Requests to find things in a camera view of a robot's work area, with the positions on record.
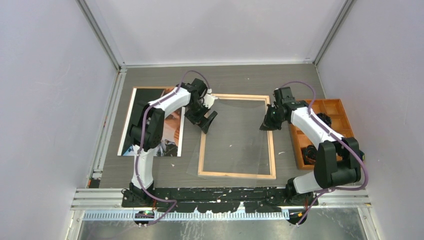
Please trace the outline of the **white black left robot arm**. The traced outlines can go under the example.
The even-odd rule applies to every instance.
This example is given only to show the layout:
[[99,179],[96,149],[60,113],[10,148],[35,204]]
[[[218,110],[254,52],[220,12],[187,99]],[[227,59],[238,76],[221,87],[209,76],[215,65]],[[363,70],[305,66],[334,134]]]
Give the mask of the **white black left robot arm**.
[[153,159],[155,148],[161,143],[165,118],[185,107],[185,117],[207,134],[217,112],[209,113],[216,96],[207,80],[195,78],[191,83],[180,82],[160,98],[141,102],[137,114],[128,122],[127,134],[134,150],[133,176],[127,192],[129,200],[148,207],[154,199],[149,188],[153,185]]

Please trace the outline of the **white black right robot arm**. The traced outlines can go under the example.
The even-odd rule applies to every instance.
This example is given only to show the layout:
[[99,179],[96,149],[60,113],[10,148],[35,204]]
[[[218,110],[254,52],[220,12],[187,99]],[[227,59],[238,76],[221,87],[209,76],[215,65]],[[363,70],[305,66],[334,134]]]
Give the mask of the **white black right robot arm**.
[[306,194],[358,182],[362,177],[361,151],[354,137],[334,131],[304,100],[296,100],[290,87],[276,88],[275,98],[260,126],[261,131],[275,131],[283,122],[299,128],[316,149],[313,171],[287,181],[285,198],[299,205]]

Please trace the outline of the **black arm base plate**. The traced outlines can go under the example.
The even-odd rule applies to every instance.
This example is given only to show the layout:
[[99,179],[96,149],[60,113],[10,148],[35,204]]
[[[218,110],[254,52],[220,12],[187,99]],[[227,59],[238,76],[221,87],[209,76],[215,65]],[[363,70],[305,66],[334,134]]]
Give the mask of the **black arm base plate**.
[[314,199],[312,193],[289,196],[281,187],[157,187],[148,193],[130,186],[123,188],[122,207],[151,208],[164,213],[211,211],[234,213],[244,208],[247,213],[277,213],[282,207],[308,208]]

